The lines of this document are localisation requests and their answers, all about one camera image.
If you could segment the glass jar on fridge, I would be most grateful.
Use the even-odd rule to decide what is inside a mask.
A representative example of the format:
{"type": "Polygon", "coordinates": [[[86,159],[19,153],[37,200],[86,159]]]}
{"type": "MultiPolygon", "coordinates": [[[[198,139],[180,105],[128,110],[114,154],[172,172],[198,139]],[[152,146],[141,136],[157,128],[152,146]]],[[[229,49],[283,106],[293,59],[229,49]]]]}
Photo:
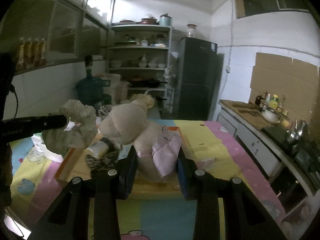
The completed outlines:
{"type": "Polygon", "coordinates": [[[188,25],[187,25],[187,37],[195,37],[195,35],[196,35],[196,28],[197,28],[197,25],[195,25],[195,24],[188,24],[188,25]]]}

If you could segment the yellow dough pile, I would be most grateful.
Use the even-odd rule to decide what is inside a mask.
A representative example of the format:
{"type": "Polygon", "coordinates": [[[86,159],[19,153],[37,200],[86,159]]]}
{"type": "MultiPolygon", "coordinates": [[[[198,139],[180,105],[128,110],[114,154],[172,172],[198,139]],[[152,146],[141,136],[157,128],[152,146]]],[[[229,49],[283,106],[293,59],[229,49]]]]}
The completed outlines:
{"type": "Polygon", "coordinates": [[[131,101],[139,100],[146,104],[147,109],[152,109],[155,105],[155,101],[150,94],[133,94],[130,98],[131,101]]]}

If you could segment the large floral tissue pack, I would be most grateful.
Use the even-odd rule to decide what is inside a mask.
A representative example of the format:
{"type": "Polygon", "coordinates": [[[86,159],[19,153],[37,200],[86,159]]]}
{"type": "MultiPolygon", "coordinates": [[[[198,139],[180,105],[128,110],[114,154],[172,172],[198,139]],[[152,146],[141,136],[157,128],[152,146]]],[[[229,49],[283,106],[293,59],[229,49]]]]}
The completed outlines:
{"type": "Polygon", "coordinates": [[[36,133],[31,137],[33,144],[36,148],[36,150],[40,153],[42,153],[47,159],[51,161],[55,161],[57,163],[63,162],[63,156],[60,154],[56,154],[54,152],[51,152],[48,150],[46,145],[44,144],[44,141],[42,139],[41,133],[36,133]]]}

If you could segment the metal storage shelf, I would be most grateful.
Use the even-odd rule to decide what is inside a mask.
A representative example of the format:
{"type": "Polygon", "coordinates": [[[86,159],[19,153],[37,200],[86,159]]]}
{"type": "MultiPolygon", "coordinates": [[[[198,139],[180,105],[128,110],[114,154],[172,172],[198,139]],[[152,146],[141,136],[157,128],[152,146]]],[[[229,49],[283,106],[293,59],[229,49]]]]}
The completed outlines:
{"type": "Polygon", "coordinates": [[[171,26],[157,24],[111,25],[108,71],[129,83],[128,99],[149,94],[159,110],[172,111],[172,32],[171,26]]]}

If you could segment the orange drink bottles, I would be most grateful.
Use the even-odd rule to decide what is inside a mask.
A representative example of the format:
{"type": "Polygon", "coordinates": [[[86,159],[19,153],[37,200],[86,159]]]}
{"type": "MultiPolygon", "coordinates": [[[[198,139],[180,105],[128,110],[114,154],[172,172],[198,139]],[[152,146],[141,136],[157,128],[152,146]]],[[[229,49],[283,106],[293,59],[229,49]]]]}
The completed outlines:
{"type": "Polygon", "coordinates": [[[44,67],[46,59],[47,41],[45,38],[21,37],[17,47],[16,70],[21,72],[26,69],[44,67]]]}

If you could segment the leopard print cloth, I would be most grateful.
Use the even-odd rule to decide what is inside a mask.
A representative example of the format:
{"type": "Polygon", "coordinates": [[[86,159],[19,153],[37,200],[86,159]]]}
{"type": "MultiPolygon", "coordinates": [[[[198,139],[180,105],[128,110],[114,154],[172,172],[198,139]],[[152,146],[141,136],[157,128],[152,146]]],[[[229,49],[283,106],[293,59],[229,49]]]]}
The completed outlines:
{"type": "Polygon", "coordinates": [[[102,137],[86,148],[85,163],[90,170],[91,177],[107,173],[116,167],[120,149],[111,140],[102,137]]]}

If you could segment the beige plush bear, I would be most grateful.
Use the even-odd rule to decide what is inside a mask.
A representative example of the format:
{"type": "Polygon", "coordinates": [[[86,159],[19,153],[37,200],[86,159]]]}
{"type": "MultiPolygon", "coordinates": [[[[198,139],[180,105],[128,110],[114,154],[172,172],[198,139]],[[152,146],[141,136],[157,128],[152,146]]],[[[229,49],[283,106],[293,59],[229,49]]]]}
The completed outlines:
{"type": "Polygon", "coordinates": [[[101,134],[119,145],[132,144],[137,168],[153,183],[173,180],[182,139],[177,134],[147,119],[148,108],[140,100],[113,107],[99,125],[101,134]]]}

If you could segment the black refrigerator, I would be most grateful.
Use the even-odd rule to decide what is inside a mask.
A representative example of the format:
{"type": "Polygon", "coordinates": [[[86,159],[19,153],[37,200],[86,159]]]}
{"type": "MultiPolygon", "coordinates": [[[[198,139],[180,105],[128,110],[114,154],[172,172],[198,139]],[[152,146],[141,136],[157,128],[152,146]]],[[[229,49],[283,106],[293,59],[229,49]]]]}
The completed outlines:
{"type": "Polygon", "coordinates": [[[176,85],[172,116],[178,120],[209,118],[216,86],[221,77],[217,44],[194,37],[178,43],[176,85]]]}

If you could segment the orange rimmed cardboard tray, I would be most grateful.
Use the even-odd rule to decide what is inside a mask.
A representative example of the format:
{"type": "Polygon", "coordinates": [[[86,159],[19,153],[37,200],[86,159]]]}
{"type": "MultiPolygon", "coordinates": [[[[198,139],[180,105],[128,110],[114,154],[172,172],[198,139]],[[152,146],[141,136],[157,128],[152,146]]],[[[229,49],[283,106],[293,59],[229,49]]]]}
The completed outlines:
{"type": "MultiPolygon", "coordinates": [[[[167,183],[150,183],[146,181],[137,170],[137,154],[135,148],[128,145],[119,153],[114,169],[110,170],[110,176],[114,176],[112,183],[120,199],[196,199],[197,166],[193,155],[190,153],[187,142],[179,127],[168,127],[172,133],[179,135],[182,144],[176,163],[173,178],[167,183]]],[[[101,160],[94,161],[98,167],[90,168],[85,162],[89,150],[71,149],[58,168],[55,178],[63,186],[71,179],[80,177],[82,180],[106,179],[106,171],[101,166],[101,160]]]]}

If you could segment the white bowl on counter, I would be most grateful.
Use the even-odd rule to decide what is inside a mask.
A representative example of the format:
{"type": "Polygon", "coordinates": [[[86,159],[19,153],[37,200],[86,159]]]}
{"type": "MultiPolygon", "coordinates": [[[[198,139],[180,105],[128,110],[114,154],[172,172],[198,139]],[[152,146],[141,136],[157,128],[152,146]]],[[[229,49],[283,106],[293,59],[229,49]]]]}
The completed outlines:
{"type": "Polygon", "coordinates": [[[279,116],[273,110],[265,109],[265,110],[262,110],[261,114],[262,114],[263,118],[271,124],[279,124],[280,123],[279,116]]]}

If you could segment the white floral cloth bundle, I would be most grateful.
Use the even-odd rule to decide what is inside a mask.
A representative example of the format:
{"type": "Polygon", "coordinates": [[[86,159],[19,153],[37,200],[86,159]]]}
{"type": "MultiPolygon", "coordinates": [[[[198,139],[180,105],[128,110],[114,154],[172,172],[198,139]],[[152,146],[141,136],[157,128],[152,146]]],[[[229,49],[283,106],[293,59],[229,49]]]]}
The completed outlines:
{"type": "Polygon", "coordinates": [[[60,155],[65,155],[70,148],[86,149],[98,133],[94,107],[83,105],[79,100],[68,100],[51,116],[58,115],[66,117],[67,124],[42,132],[46,148],[60,155]]]}

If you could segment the kitchen counter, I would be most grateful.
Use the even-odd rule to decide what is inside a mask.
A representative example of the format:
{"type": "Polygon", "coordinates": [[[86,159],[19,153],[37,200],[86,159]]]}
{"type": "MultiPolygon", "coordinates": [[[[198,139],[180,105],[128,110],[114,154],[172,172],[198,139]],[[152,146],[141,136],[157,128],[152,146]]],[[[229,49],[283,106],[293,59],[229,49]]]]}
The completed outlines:
{"type": "Polygon", "coordinates": [[[255,120],[262,122],[263,125],[253,126],[247,119],[251,115],[247,112],[240,113],[236,104],[248,106],[247,103],[230,100],[219,102],[221,110],[218,116],[224,118],[229,125],[235,128],[233,135],[238,135],[252,152],[258,148],[266,148],[278,159],[278,162],[291,171],[308,196],[315,196],[317,191],[306,173],[264,132],[263,128],[267,126],[267,122],[262,117],[256,116],[255,120]]]}

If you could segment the cardboard wall sheets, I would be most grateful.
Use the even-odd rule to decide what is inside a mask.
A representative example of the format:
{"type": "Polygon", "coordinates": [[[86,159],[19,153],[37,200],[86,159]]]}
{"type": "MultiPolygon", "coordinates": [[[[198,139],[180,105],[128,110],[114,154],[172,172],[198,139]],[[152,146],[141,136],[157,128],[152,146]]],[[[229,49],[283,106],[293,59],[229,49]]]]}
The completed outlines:
{"type": "Polygon", "coordinates": [[[290,57],[256,53],[249,102],[263,91],[285,96],[283,108],[291,120],[311,121],[318,92],[318,67],[290,57]]]}

